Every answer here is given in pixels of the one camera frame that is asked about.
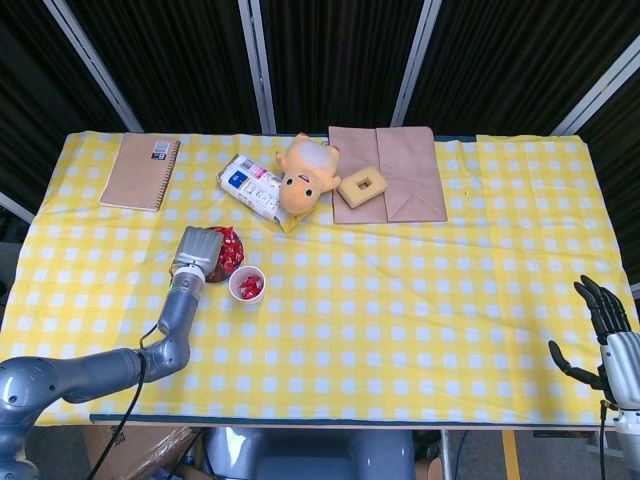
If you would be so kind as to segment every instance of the table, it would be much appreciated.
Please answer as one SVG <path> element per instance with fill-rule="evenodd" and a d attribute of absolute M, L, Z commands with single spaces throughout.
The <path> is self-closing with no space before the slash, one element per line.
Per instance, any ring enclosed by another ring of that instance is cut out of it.
<path fill-rule="evenodd" d="M 593 426 L 597 392 L 550 361 L 599 358 L 572 282 L 588 273 L 637 316 L 578 137 L 437 143 L 449 221 L 333 225 L 329 195 L 293 232 L 224 193 L 237 152 L 276 171 L 291 137 L 181 135 L 160 212 L 101 207 L 121 135 L 69 135 L 20 254 L 2 359 L 135 347 L 156 321 L 187 225 L 233 225 L 267 275 L 257 306 L 207 286 L 191 362 L 145 385 L 133 419 L 173 423 Z M 125 411 L 128 390 L 58 401 L 40 425 Z"/>

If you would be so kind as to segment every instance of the robotic hand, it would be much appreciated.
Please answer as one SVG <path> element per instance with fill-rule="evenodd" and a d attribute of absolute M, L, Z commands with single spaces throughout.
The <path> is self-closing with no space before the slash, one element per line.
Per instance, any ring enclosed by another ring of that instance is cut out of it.
<path fill-rule="evenodd" d="M 560 370 L 594 390 L 603 390 L 611 407 L 619 411 L 614 422 L 624 460 L 631 478 L 640 480 L 640 334 L 631 331 L 618 297 L 586 275 L 580 280 L 574 287 L 591 311 L 603 364 L 596 375 L 571 366 L 553 340 L 549 351 Z"/>
<path fill-rule="evenodd" d="M 135 385 L 143 373 L 144 382 L 153 382 L 187 365 L 191 324 L 221 246 L 220 233 L 187 227 L 157 323 L 165 337 L 149 347 L 69 360 L 17 357 L 0 363 L 0 479 L 39 478 L 38 469 L 25 458 L 24 445 L 40 414 L 59 398 L 87 402 Z"/>

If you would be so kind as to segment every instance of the kraft paper notebook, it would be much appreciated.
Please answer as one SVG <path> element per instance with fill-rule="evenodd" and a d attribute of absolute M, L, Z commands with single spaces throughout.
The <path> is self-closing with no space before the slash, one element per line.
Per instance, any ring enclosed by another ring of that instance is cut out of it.
<path fill-rule="evenodd" d="M 126 133 L 100 205 L 157 212 L 178 148 L 180 142 L 171 137 Z"/>

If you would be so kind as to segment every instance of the small white cup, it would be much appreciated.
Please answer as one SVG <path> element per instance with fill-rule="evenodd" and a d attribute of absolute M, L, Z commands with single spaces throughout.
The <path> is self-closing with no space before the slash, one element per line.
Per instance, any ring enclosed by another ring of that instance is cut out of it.
<path fill-rule="evenodd" d="M 240 285 L 242 285 L 242 282 L 244 282 L 249 277 L 260 277 L 262 279 L 262 290 L 256 297 L 245 300 L 240 296 Z M 264 273 L 262 273 L 262 270 L 260 270 L 258 267 L 245 265 L 244 267 L 238 268 L 229 277 L 229 291 L 231 292 L 231 296 L 239 302 L 246 303 L 248 305 L 261 301 L 264 297 L 264 291 L 266 289 L 267 279 L 265 278 Z"/>

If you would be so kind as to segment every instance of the pile of candy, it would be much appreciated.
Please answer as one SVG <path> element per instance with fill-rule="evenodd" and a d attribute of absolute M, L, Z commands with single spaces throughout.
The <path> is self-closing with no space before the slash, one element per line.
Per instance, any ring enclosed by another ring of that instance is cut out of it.
<path fill-rule="evenodd" d="M 240 288 L 238 289 L 240 292 L 240 297 L 243 300 L 251 300 L 258 296 L 258 294 L 264 288 L 264 283 L 262 279 L 257 276 L 248 277 L 244 282 L 240 284 Z"/>
<path fill-rule="evenodd" d="M 224 240 L 213 274 L 207 277 L 207 282 L 216 283 L 226 280 L 240 266 L 244 260 L 244 247 L 233 227 L 211 227 L 211 230 L 222 233 Z"/>

